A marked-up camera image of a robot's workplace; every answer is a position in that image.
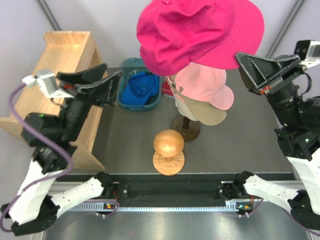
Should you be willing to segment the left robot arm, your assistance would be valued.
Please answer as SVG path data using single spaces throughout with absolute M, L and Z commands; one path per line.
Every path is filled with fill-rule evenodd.
M 49 100 L 63 99 L 64 102 L 59 105 L 57 115 L 31 112 L 22 118 L 12 110 L 22 125 L 21 137 L 34 148 L 16 197 L 0 208 L 1 218 L 12 220 L 8 231 L 15 236 L 45 231 L 75 206 L 113 194 L 114 182 L 105 172 L 97 173 L 72 189 L 49 194 L 55 180 L 75 166 L 72 156 L 77 147 L 74 142 L 91 108 L 115 104 L 123 72 L 119 70 L 107 76 L 106 70 L 104 63 L 74 73 L 42 69 L 22 80 L 19 89 L 37 86 Z

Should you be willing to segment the round wooden hat stand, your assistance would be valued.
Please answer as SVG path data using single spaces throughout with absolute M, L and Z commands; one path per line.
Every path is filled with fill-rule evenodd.
M 153 166 L 160 174 L 174 176 L 182 170 L 185 164 L 185 141 L 179 132 L 172 129 L 159 132 L 154 138 L 153 147 Z

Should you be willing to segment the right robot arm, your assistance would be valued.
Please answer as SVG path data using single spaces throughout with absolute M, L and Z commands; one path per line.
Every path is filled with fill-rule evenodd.
M 224 200 L 255 196 L 283 210 L 309 230 L 320 228 L 320 99 L 307 100 L 294 80 L 319 64 L 318 57 L 301 59 L 297 54 L 268 59 L 239 52 L 239 73 L 250 93 L 264 95 L 281 128 L 275 129 L 278 146 L 304 186 L 286 188 L 249 171 L 235 175 L 231 183 L 217 186 Z

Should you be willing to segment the pink cap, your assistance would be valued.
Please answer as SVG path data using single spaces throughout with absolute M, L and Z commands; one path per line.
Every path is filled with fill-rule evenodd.
M 186 100 L 190 99 L 187 96 L 182 94 L 183 88 L 181 86 L 176 84 L 174 81 L 171 81 L 170 79 L 168 79 L 167 82 L 169 84 L 169 87 L 170 87 L 170 90 L 171 90 L 173 96 L 176 99 L 179 99 L 182 102 L 185 102 Z
M 167 77 L 173 90 L 189 99 L 207 102 L 226 111 L 234 103 L 234 93 L 226 85 L 227 72 L 197 63 L 190 63 L 174 76 Z

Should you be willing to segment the blue cap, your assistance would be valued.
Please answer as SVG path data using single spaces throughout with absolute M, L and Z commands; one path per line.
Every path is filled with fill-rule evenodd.
M 121 102 L 130 106 L 142 106 L 159 93 L 160 77 L 141 71 L 133 75 L 122 94 Z

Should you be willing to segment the khaki cap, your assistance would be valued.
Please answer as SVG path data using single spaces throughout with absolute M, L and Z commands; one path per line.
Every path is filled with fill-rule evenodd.
M 225 110 L 220 110 L 211 105 L 209 102 L 197 101 L 189 98 L 184 103 L 189 107 L 191 112 L 198 119 L 198 122 L 201 122 L 202 124 L 207 126 L 218 125 L 222 123 L 227 117 L 227 112 Z

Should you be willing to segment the magenta cap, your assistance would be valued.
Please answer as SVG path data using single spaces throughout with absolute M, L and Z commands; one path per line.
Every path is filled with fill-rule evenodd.
M 140 57 L 160 76 L 191 63 L 237 69 L 236 54 L 255 54 L 264 32 L 264 16 L 249 0 L 153 0 L 136 27 Z

